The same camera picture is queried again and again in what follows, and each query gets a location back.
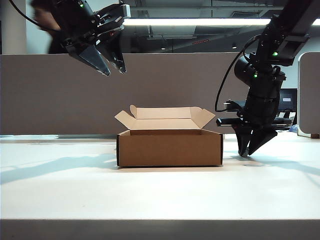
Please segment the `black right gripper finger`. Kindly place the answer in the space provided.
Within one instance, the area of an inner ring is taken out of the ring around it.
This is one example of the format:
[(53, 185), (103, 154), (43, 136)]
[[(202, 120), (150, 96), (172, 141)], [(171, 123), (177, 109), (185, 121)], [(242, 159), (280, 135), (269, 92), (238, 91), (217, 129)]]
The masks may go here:
[(274, 129), (256, 129), (251, 135), (248, 146), (248, 155), (252, 155), (265, 143), (276, 137), (278, 133)]
[(251, 140), (252, 128), (235, 128), (235, 134), (238, 143), (238, 152), (245, 153), (247, 146)]

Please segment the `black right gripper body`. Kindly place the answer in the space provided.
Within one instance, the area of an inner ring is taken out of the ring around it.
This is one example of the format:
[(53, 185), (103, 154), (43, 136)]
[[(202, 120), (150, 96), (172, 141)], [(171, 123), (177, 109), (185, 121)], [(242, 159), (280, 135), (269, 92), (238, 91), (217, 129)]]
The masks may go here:
[(275, 127), (277, 130), (287, 129), (292, 125), (288, 117), (278, 117), (280, 97), (259, 98), (248, 95), (246, 100), (227, 100), (225, 112), (236, 113), (236, 117), (218, 118), (218, 127), (248, 127), (253, 129)]

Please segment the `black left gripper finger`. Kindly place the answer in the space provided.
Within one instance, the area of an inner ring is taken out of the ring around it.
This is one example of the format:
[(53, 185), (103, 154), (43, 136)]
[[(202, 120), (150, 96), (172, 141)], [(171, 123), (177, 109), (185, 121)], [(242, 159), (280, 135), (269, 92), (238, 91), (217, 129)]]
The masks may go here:
[(111, 74), (106, 62), (94, 45), (75, 45), (71, 48), (71, 56), (76, 60), (94, 68), (102, 75), (109, 76)]
[(126, 72), (123, 53), (118, 41), (105, 41), (98, 44), (98, 51), (111, 63), (120, 73)]

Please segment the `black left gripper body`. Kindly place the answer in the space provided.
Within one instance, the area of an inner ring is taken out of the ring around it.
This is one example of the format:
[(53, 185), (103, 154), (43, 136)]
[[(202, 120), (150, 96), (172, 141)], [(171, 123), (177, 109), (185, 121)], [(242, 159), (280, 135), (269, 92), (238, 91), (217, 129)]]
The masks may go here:
[(117, 41), (121, 48), (124, 29), (123, 14), (66, 14), (61, 17), (61, 46), (68, 53), (73, 46), (93, 45), (98, 50), (101, 42)]

